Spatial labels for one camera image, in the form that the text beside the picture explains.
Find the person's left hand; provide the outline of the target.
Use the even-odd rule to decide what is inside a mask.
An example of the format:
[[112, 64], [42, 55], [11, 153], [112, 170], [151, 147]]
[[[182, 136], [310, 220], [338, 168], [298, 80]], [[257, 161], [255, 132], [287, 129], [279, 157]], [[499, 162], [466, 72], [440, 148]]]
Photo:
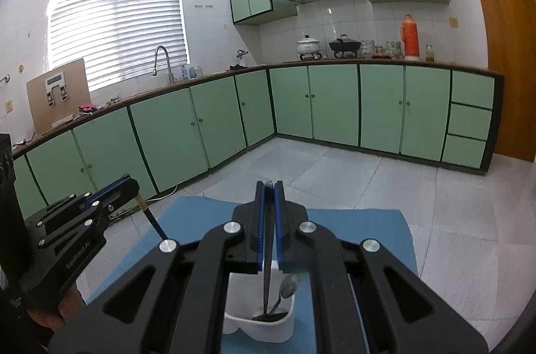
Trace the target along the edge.
[[28, 309], [27, 314], [40, 326], [57, 332], [85, 307], [82, 294], [74, 284], [56, 306], [47, 309]]

